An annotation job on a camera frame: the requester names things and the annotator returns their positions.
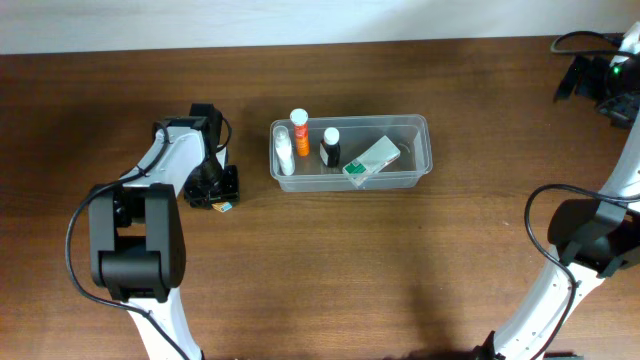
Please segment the small gold-lidded balm jar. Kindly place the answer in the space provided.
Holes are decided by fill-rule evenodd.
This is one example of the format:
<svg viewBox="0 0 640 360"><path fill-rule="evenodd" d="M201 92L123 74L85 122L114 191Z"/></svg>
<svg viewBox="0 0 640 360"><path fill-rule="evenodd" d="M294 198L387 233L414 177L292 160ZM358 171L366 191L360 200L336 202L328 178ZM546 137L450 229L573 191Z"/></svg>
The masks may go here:
<svg viewBox="0 0 640 360"><path fill-rule="evenodd" d="M219 202L219 203L213 203L211 207L216 211L225 213L231 210L233 208L233 205L230 202Z"/></svg>

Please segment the white lotion bottle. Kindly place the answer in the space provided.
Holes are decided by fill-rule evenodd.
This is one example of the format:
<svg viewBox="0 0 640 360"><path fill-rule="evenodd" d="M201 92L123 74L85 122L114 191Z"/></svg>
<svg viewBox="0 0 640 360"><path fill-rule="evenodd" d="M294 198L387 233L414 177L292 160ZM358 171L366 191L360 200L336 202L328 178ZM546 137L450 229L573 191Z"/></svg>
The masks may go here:
<svg viewBox="0 0 640 360"><path fill-rule="evenodd" d="M274 146L279 161L279 167L285 176L291 176L295 172L295 160L293 145L285 126L276 126L273 132Z"/></svg>

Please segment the orange tube with white cap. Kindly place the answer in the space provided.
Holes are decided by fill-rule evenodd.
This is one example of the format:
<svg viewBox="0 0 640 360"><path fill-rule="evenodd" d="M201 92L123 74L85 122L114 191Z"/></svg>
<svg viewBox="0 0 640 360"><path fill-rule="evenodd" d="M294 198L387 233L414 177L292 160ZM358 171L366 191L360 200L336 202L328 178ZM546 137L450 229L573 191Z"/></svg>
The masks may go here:
<svg viewBox="0 0 640 360"><path fill-rule="evenodd" d="M294 126L296 150L300 157L306 157L310 153L308 119L308 113L302 108L296 108L290 113L290 120Z"/></svg>

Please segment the dark bottle with white cap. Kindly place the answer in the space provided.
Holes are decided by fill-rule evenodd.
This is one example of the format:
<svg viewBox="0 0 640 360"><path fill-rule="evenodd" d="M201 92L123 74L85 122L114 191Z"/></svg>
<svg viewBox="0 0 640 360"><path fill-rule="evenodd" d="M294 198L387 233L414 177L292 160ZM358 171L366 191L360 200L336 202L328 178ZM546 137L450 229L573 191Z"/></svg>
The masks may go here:
<svg viewBox="0 0 640 360"><path fill-rule="evenodd" d="M320 157L323 164L329 168L335 168L340 159L340 134L335 127L329 127L324 131L323 139L320 143Z"/></svg>

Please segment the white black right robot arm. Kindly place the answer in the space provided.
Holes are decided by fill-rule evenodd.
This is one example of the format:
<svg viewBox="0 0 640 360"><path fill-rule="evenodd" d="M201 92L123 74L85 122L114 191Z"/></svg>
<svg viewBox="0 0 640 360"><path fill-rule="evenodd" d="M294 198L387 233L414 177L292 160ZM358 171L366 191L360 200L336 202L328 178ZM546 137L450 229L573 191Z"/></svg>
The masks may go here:
<svg viewBox="0 0 640 360"><path fill-rule="evenodd" d="M541 274L516 313L483 344L475 359L542 359L579 303L617 271L639 263L639 58L609 61L577 56L554 95L591 99L615 127L628 130L622 154L598 192L572 185L549 224Z"/></svg>

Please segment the clear plastic container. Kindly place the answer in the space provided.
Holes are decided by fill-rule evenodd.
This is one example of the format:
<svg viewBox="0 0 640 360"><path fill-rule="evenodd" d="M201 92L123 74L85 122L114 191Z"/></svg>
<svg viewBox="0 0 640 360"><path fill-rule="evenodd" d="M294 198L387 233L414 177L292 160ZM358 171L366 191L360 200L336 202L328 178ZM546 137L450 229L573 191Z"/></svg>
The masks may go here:
<svg viewBox="0 0 640 360"><path fill-rule="evenodd" d="M340 162L328 168L320 157L324 131L335 127L340 134ZM279 167L275 144L269 142L271 176L285 192L331 192L411 188L433 168L426 119L418 114L321 117L308 120L310 154L294 157L294 172L286 175ZM354 184L342 168L387 137L399 149L400 156L379 173L369 176L360 186Z"/></svg>

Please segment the white green medicine box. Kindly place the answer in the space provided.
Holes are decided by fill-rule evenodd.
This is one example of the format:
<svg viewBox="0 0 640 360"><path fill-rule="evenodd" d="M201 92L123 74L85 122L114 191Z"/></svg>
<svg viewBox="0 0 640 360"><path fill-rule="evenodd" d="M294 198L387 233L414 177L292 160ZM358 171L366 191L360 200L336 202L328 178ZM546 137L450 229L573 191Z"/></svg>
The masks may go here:
<svg viewBox="0 0 640 360"><path fill-rule="evenodd" d="M400 155L399 148L387 136L383 136L364 153L346 164L342 168L342 173L358 188L371 176L398 159Z"/></svg>

